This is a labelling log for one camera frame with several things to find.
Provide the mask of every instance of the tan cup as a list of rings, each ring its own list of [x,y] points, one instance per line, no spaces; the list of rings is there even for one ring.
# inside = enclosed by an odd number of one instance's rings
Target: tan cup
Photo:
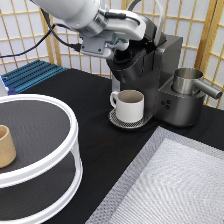
[[[8,166],[16,158],[16,150],[11,133],[6,126],[0,125],[0,168]]]

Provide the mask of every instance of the black table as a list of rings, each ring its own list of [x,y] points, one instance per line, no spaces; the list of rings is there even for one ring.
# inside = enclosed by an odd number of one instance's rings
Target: black table
[[[197,125],[178,129],[152,120],[136,132],[112,126],[108,112],[111,80],[67,70],[23,92],[43,94],[67,103],[79,123],[84,175],[72,201],[46,223],[85,223],[158,126],[224,150],[224,111],[205,107]]]

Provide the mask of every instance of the black coffee machine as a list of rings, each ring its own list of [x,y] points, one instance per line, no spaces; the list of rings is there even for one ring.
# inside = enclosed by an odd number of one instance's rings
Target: black coffee machine
[[[177,127],[192,126],[200,118],[206,91],[186,95],[172,88],[183,38],[162,33],[155,47],[157,27],[147,17],[141,15],[141,18],[147,24],[144,39],[131,41],[124,52],[116,50],[113,60],[107,60],[107,63],[113,73],[113,91],[137,90],[144,94],[145,117],[135,126],[118,121],[112,111],[110,121],[125,129],[141,127],[151,117]],[[221,92],[214,91],[217,92],[216,98],[221,97]]]

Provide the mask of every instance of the shoji screen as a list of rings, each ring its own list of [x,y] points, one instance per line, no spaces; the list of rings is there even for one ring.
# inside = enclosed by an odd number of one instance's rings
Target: shoji screen
[[[179,67],[194,67],[210,0],[160,0],[160,2],[166,13],[163,32],[184,39]],[[155,1],[143,0],[138,3],[134,11],[148,16],[156,25],[158,24],[159,10]]]
[[[217,3],[201,70],[208,84],[224,92],[224,0]],[[224,110],[224,97],[219,101],[208,97],[206,104]]]
[[[29,0],[0,0],[1,55],[21,53],[33,47],[46,32],[35,4]],[[49,39],[26,55],[0,59],[0,75],[36,59],[54,62]]]
[[[107,0],[107,4],[114,9],[126,9],[129,0]],[[210,8],[214,8],[216,0],[161,0],[166,11],[164,32],[170,35],[178,35],[184,38],[179,66],[194,67],[198,54],[206,16]],[[143,0],[134,9],[135,12],[148,16],[155,24],[159,20],[159,10],[154,0]],[[80,41],[78,35],[63,28],[57,28],[59,36],[67,42]],[[65,67],[77,68],[87,72],[101,75],[110,75],[110,70],[105,60],[84,56],[74,52],[61,44],[56,52],[60,54],[59,64]]]
[[[106,3],[111,6],[111,8],[121,9],[121,0],[107,0]],[[64,28],[57,27],[57,33],[62,40],[68,43],[77,43],[82,41],[79,39],[79,35],[77,33],[71,32]],[[69,49],[61,43],[58,44],[56,41],[55,43],[58,64],[67,68],[76,68],[96,75],[107,77],[111,76],[110,69],[106,64],[105,59],[82,55],[72,49]]]

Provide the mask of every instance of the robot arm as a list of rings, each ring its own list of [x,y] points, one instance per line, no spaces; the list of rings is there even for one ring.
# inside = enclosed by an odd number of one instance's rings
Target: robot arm
[[[137,14],[109,10],[104,0],[32,0],[83,39],[81,53],[112,59],[113,49],[124,51],[129,40],[143,39],[146,24]]]

